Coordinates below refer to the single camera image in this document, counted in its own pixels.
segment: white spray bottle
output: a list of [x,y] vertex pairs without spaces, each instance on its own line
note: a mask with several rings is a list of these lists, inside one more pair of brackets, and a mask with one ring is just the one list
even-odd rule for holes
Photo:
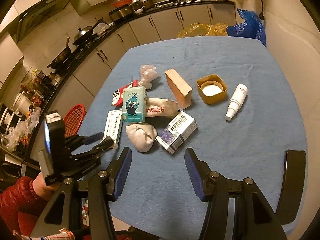
[[228,106],[228,111],[226,114],[227,121],[230,121],[231,118],[236,114],[236,112],[238,112],[238,110],[243,104],[245,96],[247,95],[247,91],[248,91],[248,88],[245,85],[243,84],[237,85],[236,90],[233,93],[230,99],[230,104]]

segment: person's hand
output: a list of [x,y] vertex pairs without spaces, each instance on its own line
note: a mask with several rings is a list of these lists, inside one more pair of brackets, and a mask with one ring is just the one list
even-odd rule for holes
[[36,179],[32,182],[33,190],[36,194],[44,200],[49,200],[52,197],[54,191],[58,189],[61,182],[55,182],[50,186],[47,186],[44,182],[42,171],[38,174]]

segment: blue gripper pad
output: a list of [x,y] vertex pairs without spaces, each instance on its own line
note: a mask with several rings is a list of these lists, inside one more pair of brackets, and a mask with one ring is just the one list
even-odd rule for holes
[[196,167],[196,165],[199,163],[199,160],[192,148],[187,148],[185,150],[184,162],[186,164],[189,177],[190,177],[193,189],[196,193],[196,196],[200,198],[201,201],[203,201],[205,197],[204,189],[203,189],[204,188],[203,180],[198,170],[199,167]]
[[132,151],[125,147],[118,160],[112,161],[107,171],[110,172],[108,195],[111,201],[116,201],[121,196],[124,184],[127,180],[129,169],[132,161]]

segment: cartoon character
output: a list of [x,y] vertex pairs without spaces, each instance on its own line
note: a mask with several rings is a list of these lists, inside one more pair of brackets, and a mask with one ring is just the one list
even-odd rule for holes
[[137,96],[129,98],[128,102],[125,103],[125,108],[127,109],[127,114],[136,115],[136,110],[139,103],[137,102]]

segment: blue plastic bag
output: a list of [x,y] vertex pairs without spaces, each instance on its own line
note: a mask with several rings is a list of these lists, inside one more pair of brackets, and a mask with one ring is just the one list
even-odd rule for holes
[[256,15],[253,11],[241,9],[237,10],[240,17],[244,19],[245,22],[239,23],[235,26],[228,26],[228,36],[257,39],[261,41],[265,47],[267,47],[266,33],[258,15]]

